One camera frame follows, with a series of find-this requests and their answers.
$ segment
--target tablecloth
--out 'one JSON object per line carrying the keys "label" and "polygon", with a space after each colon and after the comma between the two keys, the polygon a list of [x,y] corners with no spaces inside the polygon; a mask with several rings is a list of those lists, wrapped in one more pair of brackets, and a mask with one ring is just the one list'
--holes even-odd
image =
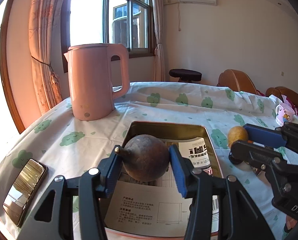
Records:
{"label": "tablecloth", "polygon": [[[233,92],[225,87],[192,83],[135,82],[126,95],[114,101],[115,110],[95,121],[80,121],[73,116],[70,98],[36,120],[21,135],[0,164],[0,220],[16,238],[16,227],[3,209],[3,201],[21,168],[29,158],[49,167],[49,172],[30,206],[32,209],[51,180],[61,174],[65,178],[81,176],[110,155],[114,145],[121,144],[131,122],[157,121],[197,124],[206,127],[219,158],[224,176],[234,174],[251,195],[276,239],[281,239],[286,215],[271,205],[270,184],[262,174],[256,177],[243,163],[232,165],[228,160],[227,134],[231,127],[255,124],[274,129],[275,107],[280,100]],[[286,160],[298,164],[298,155],[281,147]],[[79,234],[78,201],[73,203],[75,240]],[[109,240],[125,236],[108,235]]]}

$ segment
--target curtain tieback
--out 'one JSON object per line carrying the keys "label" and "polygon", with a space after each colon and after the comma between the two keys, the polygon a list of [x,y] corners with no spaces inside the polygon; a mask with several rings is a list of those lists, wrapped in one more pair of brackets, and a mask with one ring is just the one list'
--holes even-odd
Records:
{"label": "curtain tieback", "polygon": [[156,48],[154,49],[154,54],[155,54],[155,55],[157,55],[157,50],[158,50],[158,45],[159,45],[159,44],[161,44],[161,45],[162,45],[162,43],[161,43],[161,42],[157,43],[157,45],[156,45]]}
{"label": "curtain tieback", "polygon": [[40,62],[41,64],[44,64],[44,65],[49,66],[50,69],[51,69],[51,71],[52,71],[52,74],[51,74],[51,81],[52,81],[52,83],[53,83],[53,84],[58,83],[59,76],[53,71],[53,68],[52,68],[52,66],[51,66],[51,63],[50,63],[50,64],[44,63],[44,62],[42,62],[42,61],[36,59],[36,58],[33,57],[32,55],[31,55],[31,58],[33,58],[34,60]]}

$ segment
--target fruit stem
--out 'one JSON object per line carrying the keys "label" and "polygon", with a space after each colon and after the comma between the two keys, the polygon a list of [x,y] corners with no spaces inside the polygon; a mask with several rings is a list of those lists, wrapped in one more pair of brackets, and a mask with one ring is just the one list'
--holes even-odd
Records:
{"label": "fruit stem", "polygon": [[118,151],[115,150],[115,153],[119,156],[121,156],[122,158],[126,158],[130,155],[130,153],[128,152],[128,150],[124,149],[121,146],[117,146],[117,148],[119,149]]}

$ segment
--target pink cup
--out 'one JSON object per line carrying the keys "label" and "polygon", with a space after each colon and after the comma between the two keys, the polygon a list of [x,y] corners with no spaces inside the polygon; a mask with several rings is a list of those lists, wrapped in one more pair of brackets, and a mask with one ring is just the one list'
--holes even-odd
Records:
{"label": "pink cup", "polygon": [[276,106],[276,122],[279,126],[283,126],[284,122],[290,122],[293,119],[295,111],[285,103]]}

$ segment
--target instruction sheet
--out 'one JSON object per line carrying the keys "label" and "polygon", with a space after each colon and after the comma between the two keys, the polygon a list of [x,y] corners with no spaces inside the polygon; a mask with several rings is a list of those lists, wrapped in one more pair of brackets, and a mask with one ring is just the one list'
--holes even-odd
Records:
{"label": "instruction sheet", "polygon": [[[183,157],[196,168],[212,175],[206,144],[203,138],[186,141],[162,139],[167,146],[176,144]],[[140,182],[122,169],[106,217],[107,227],[137,235],[183,237],[189,220],[192,199],[184,199],[177,190],[169,164],[167,172],[158,180]],[[219,226],[217,196],[212,198],[211,232]]]}

